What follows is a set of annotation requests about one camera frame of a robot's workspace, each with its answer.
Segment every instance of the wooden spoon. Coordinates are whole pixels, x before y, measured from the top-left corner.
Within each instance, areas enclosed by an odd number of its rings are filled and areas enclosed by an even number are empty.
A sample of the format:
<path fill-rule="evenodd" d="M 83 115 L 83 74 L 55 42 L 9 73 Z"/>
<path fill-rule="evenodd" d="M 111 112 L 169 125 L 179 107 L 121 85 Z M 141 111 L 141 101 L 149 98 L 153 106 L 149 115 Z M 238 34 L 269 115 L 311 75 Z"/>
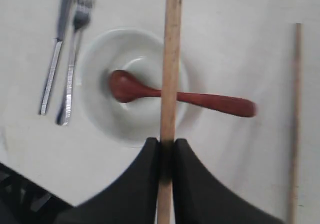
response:
<path fill-rule="evenodd" d="M 114 98 L 120 103 L 129 103 L 138 98 L 161 97 L 161 90 L 140 83 L 132 74 L 124 70 L 112 72 L 108 84 Z M 256 105 L 242 98 L 213 94 L 177 93 L 178 101 L 232 114 L 239 117 L 253 117 Z"/>

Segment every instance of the table surface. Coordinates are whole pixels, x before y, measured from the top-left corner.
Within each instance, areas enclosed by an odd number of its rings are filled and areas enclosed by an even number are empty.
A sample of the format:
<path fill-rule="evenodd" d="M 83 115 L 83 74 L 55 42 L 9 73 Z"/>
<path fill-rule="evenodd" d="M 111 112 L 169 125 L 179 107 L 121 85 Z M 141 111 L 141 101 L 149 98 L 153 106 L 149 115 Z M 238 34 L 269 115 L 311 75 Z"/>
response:
<path fill-rule="evenodd" d="M 74 103 L 60 127 L 68 41 L 46 116 L 37 115 L 52 55 L 60 0 L 0 0 L 0 162 L 78 205 L 132 162 Z M 135 26 L 163 36 L 165 0 L 97 0 L 82 49 L 97 35 Z M 293 116 L 293 23 L 304 23 L 298 223 L 315 224 L 319 206 L 320 0 L 183 0 L 181 51 L 193 92 L 253 100 L 258 115 L 238 118 L 190 106 L 177 130 L 227 187 L 286 218 Z"/>

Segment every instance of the wooden stick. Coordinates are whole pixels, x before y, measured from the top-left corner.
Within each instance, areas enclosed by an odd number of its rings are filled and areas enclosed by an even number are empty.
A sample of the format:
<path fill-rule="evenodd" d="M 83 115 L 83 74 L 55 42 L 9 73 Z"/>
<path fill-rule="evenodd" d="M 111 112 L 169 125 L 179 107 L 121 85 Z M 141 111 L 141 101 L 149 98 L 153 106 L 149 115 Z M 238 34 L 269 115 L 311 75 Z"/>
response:
<path fill-rule="evenodd" d="M 291 187 L 289 197 L 289 224 L 296 223 L 298 205 L 298 166 L 300 144 L 300 110 L 301 110 L 301 63 L 302 63 L 302 24 L 296 24 L 294 56 L 294 130 L 291 164 Z"/>
<path fill-rule="evenodd" d="M 170 223 L 171 150 L 176 128 L 175 108 L 179 81 L 181 6 L 182 0 L 166 0 L 160 129 L 162 164 L 157 202 L 158 224 Z"/>

